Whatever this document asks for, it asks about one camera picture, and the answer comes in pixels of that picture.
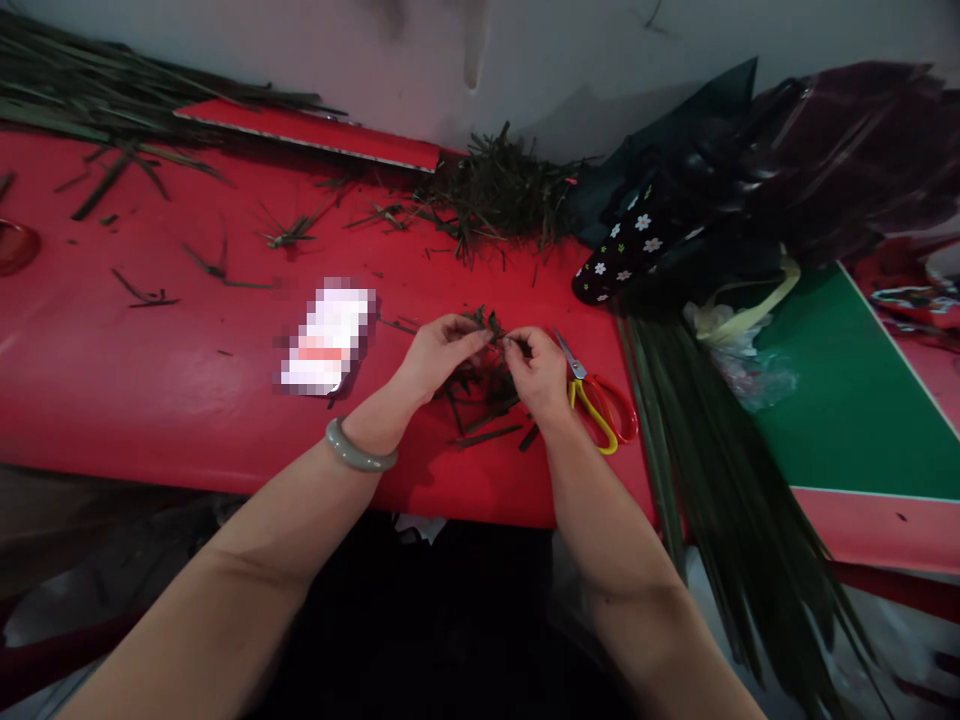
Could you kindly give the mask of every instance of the red cloth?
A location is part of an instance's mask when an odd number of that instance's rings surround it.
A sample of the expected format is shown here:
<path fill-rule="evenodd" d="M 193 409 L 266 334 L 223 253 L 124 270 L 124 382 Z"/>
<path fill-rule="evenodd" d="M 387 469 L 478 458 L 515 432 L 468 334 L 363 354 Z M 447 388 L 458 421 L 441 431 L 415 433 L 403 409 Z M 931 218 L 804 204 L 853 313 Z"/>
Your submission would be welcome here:
<path fill-rule="evenodd" d="M 857 285 L 890 316 L 883 320 L 891 334 L 960 353 L 960 293 L 929 261 L 958 242 L 960 237 L 917 247 L 911 237 L 893 238 L 855 265 Z"/>

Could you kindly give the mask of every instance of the bracelet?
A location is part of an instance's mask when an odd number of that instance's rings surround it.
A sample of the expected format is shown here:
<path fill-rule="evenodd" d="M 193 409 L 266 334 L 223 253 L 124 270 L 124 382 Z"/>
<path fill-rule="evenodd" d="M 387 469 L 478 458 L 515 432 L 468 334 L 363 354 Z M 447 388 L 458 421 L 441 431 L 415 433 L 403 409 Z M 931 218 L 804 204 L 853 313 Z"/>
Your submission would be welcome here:
<path fill-rule="evenodd" d="M 371 455 L 354 445 L 343 434 L 343 418 L 334 418 L 327 425 L 327 442 L 344 463 L 360 472 L 383 472 L 397 464 L 397 451 L 389 455 Z"/>

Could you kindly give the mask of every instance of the white wall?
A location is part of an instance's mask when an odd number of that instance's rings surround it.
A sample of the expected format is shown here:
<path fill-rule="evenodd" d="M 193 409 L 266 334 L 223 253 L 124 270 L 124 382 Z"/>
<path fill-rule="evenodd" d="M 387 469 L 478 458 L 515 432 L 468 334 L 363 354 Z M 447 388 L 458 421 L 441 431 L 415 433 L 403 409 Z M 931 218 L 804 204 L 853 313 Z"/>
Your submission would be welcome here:
<path fill-rule="evenodd" d="M 364 124 L 464 147 L 505 120 L 553 159 L 603 154 L 752 55 L 758 88 L 878 58 L 960 78 L 954 0 L 20 0 L 38 19 Z M 465 63 L 472 66 L 465 73 Z M 475 90 L 465 79 L 475 75 Z"/>

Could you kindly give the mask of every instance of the scissor blade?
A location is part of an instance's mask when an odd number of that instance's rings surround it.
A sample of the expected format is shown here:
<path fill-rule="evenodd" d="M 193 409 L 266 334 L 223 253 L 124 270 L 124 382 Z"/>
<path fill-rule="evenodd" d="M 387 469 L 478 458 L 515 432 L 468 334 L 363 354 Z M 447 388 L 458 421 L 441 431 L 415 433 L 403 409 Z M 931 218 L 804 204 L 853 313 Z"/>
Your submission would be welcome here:
<path fill-rule="evenodd" d="M 583 369 L 583 365 L 581 365 L 580 361 L 573 356 L 572 352 L 570 352 L 570 346 L 567 345 L 567 341 L 563 339 L 563 335 L 560 334 L 560 331 L 557 330 L 557 328 L 553 328 L 553 332 L 556 333 L 557 340 L 560 341 L 560 349 L 563 350 L 563 354 L 567 356 L 567 364 L 570 365 L 570 369 L 573 370 L 573 376 L 578 380 L 583 380 L 587 376 L 587 372 Z"/>

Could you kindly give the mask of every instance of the forearm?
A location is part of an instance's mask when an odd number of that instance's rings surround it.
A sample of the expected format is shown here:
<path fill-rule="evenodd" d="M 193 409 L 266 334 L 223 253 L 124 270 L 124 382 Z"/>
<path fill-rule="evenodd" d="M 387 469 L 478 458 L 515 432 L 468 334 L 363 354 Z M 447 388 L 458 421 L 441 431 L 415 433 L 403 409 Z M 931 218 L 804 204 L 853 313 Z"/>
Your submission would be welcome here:
<path fill-rule="evenodd" d="M 572 409 L 537 418 L 547 444 L 560 533 L 590 590 L 617 598 L 681 587 L 640 506 Z"/>
<path fill-rule="evenodd" d="M 580 420 L 553 413 L 547 442 L 560 533 L 584 576 L 597 636 L 644 717 L 759 718 L 643 511 Z M 688 687 L 696 685 L 697 692 Z"/>
<path fill-rule="evenodd" d="M 388 384 L 344 420 L 344 434 L 387 454 L 416 406 Z M 61 717 L 237 717 L 379 478 L 348 467 L 320 440 L 224 525 Z"/>
<path fill-rule="evenodd" d="M 386 455 L 416 408 L 391 381 L 344 420 L 343 432 L 358 448 Z M 203 552 L 226 553 L 306 589 L 370 504 L 379 480 L 379 473 L 342 463 L 320 440 L 247 502 Z"/>

